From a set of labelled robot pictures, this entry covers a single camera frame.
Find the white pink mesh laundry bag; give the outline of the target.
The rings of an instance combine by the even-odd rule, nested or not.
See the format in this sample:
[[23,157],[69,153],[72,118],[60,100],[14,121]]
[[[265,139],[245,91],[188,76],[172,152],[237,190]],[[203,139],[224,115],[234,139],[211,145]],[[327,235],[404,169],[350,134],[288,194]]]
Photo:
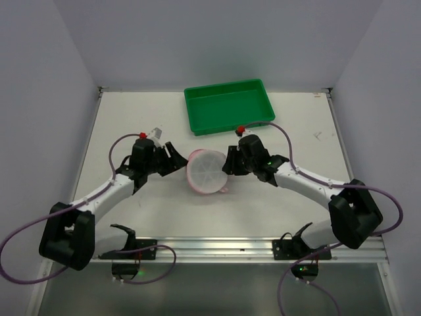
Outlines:
[[186,165],[187,182],[199,194],[225,192],[228,175],[222,170],[226,156],[219,151],[197,149],[193,151]]

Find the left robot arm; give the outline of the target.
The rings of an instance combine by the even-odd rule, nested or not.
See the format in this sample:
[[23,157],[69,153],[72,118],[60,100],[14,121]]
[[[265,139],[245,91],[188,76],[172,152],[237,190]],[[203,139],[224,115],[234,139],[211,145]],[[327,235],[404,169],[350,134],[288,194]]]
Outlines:
[[39,254],[66,267],[81,271],[94,257],[108,253],[133,254],[136,233],[121,224],[112,224],[104,233],[96,230],[98,222],[120,202],[134,195],[152,174],[167,176],[187,165],[171,142],[140,138],[130,155],[112,176],[90,195],[70,204],[52,206],[45,224]]

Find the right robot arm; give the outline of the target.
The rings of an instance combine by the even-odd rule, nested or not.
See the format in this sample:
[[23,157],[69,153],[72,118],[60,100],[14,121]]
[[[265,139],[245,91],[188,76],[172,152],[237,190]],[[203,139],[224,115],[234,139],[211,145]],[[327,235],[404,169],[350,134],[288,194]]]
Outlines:
[[254,174],[261,182],[298,193],[325,208],[330,218],[309,223],[293,236],[294,250],[315,251],[341,243],[357,249],[382,223],[383,216],[363,182],[341,183],[327,178],[314,181],[300,174],[282,155],[271,155],[254,134],[228,148],[222,167],[228,175]]

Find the green plastic tray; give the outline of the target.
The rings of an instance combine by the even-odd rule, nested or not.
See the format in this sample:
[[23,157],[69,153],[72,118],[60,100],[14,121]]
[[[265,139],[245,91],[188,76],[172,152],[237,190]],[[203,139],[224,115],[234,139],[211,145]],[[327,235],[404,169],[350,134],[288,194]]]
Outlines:
[[227,132],[276,118],[262,80],[242,80],[184,90],[189,127],[195,136]]

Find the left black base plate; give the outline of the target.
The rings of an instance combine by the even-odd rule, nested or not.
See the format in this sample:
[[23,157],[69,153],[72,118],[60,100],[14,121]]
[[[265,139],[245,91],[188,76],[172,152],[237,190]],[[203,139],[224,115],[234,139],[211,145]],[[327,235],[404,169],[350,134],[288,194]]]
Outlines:
[[157,252],[156,239],[137,239],[134,229],[121,224],[95,233],[93,257],[99,259],[154,260]]

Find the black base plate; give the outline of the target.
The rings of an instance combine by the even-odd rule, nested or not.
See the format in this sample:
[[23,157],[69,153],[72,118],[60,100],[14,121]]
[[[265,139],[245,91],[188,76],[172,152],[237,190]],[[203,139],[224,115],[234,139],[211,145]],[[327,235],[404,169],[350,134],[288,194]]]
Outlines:
[[99,259],[154,260],[157,252],[156,239],[137,239],[134,229],[121,224],[95,233],[93,257]]
[[286,260],[298,260],[302,257],[320,251],[326,248],[327,245],[322,245],[318,248],[308,247],[301,238],[302,233],[311,225],[308,223],[298,230],[294,235],[290,232],[284,233],[279,239],[272,241],[272,253],[274,260],[286,261]]

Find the aluminium mounting rail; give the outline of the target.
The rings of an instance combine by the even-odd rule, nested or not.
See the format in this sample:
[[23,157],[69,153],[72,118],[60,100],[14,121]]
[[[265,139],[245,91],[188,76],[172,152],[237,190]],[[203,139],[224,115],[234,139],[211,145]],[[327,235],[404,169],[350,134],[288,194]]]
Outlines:
[[309,251],[298,255],[286,247],[290,237],[285,238],[161,238],[137,237],[130,249],[146,248],[139,255],[119,254],[113,248],[121,238],[102,239],[95,247],[93,260],[158,261],[169,262],[176,252],[180,263],[271,263],[273,261],[292,263],[306,255],[308,261],[332,263],[387,263],[388,258],[381,238],[369,238],[357,250],[338,246],[322,253]]

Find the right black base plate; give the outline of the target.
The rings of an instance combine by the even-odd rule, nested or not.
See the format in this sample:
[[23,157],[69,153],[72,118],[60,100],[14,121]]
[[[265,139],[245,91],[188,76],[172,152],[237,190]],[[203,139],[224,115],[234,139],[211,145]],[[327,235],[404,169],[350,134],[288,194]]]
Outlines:
[[308,223],[298,230],[294,235],[290,232],[284,233],[279,239],[272,241],[272,253],[274,260],[286,261],[286,260],[298,260],[302,257],[320,251],[326,248],[327,245],[322,245],[318,248],[308,247],[301,238],[302,233],[311,225]]

